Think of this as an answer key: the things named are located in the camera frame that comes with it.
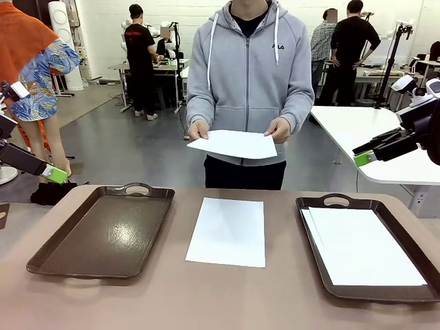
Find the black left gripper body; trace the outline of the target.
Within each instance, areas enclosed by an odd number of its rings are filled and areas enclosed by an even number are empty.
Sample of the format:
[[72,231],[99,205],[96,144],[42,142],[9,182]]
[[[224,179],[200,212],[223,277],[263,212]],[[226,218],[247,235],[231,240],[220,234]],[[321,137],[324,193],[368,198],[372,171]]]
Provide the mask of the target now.
[[17,167],[17,150],[15,145],[1,143],[1,162],[9,166]]

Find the person's left hand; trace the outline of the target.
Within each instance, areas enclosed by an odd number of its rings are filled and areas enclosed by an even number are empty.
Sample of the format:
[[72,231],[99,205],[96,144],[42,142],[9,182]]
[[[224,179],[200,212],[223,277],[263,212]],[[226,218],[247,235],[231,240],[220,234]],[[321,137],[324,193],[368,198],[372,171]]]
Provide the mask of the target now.
[[291,135],[291,127],[284,118],[275,118],[269,124],[264,136],[271,136],[275,144],[285,143]]

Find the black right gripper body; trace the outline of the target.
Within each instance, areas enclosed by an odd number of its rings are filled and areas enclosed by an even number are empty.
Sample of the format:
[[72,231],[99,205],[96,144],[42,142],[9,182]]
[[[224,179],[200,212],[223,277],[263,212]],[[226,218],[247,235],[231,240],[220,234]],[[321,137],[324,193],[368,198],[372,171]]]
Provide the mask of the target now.
[[405,130],[403,139],[404,150],[415,150],[417,147],[422,150],[428,149],[429,124],[402,124],[401,127]]

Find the person's right hand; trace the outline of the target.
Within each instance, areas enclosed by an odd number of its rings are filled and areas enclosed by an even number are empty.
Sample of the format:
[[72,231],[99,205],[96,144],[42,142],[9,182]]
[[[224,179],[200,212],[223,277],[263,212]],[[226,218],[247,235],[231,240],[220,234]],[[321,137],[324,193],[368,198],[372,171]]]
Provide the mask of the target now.
[[195,120],[188,128],[190,140],[208,139],[209,125],[203,120]]

